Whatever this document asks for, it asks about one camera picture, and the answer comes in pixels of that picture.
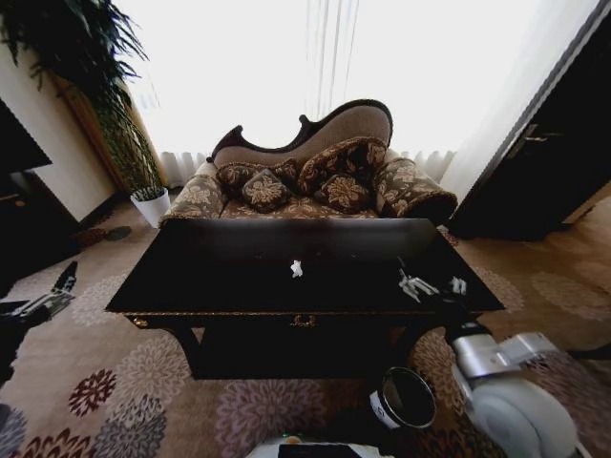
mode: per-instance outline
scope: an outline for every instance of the green leaves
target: green leaves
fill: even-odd
[[[123,86],[137,74],[120,56],[146,58],[129,16],[110,0],[0,0],[0,16],[2,41],[15,65],[20,47],[31,48],[38,57],[31,77],[39,88],[43,72],[51,71],[85,94],[126,183],[132,191],[147,190],[141,196],[159,195],[157,165],[132,121]]]

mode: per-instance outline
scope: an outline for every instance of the white flower pot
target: white flower pot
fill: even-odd
[[[130,196],[130,199],[140,211],[140,213],[146,218],[149,224],[156,229],[159,228],[159,219],[168,211],[170,208],[170,197],[168,196],[168,190],[163,188],[163,195],[153,200],[145,200],[140,202],[136,200],[134,195]]]

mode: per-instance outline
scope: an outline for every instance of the patterned cushion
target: patterned cushion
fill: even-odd
[[[369,207],[369,190],[359,184],[355,177],[337,174],[325,182],[314,197],[342,213],[352,214]]]
[[[292,157],[270,167],[248,162],[231,162],[220,167],[217,172],[217,179],[223,185],[228,196],[240,198],[244,184],[265,168],[271,170],[288,188],[295,186],[297,161]]]
[[[290,196],[289,189],[269,169],[261,170],[242,188],[244,201],[260,213],[269,213],[284,205]]]
[[[221,213],[222,219],[311,219],[311,218],[333,218],[333,219],[375,219],[377,213],[368,208],[360,213],[347,215],[342,212],[323,205],[313,198],[303,196],[291,197],[286,205],[283,205],[269,213],[259,213],[239,200],[229,200]]]
[[[373,179],[375,208],[387,218],[427,218],[443,224],[456,208],[456,196],[445,191],[405,157],[386,164]]]
[[[195,175],[161,217],[161,223],[168,219],[218,218],[226,202],[227,196],[214,177]]]
[[[375,170],[382,165],[386,143],[374,136],[356,136],[323,150],[304,164],[297,186],[309,195],[337,173],[348,173],[370,186]]]

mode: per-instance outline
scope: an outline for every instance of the small white figurine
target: small white figurine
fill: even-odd
[[[304,274],[302,270],[302,262],[300,260],[294,260],[290,266],[290,270],[293,271],[293,279],[295,277],[301,277]]]

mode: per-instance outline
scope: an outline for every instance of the sofa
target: sofa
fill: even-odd
[[[354,100],[325,118],[300,117],[288,145],[269,149],[225,135],[189,179],[170,219],[425,218],[443,224],[456,196],[389,149],[392,117],[376,100]]]

